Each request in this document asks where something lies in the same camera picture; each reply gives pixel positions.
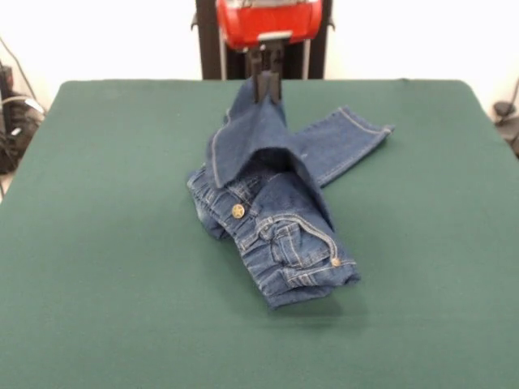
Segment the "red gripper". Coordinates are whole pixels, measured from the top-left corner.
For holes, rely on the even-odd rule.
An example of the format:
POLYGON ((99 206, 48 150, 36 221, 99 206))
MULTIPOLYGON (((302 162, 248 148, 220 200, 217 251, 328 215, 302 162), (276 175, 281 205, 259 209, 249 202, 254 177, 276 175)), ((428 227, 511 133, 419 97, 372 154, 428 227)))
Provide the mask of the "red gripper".
POLYGON ((281 99, 284 44, 313 39, 320 29, 321 1, 218 1, 217 21, 225 43, 249 52, 254 100, 262 101, 267 91, 266 44, 270 47, 269 90, 281 99))

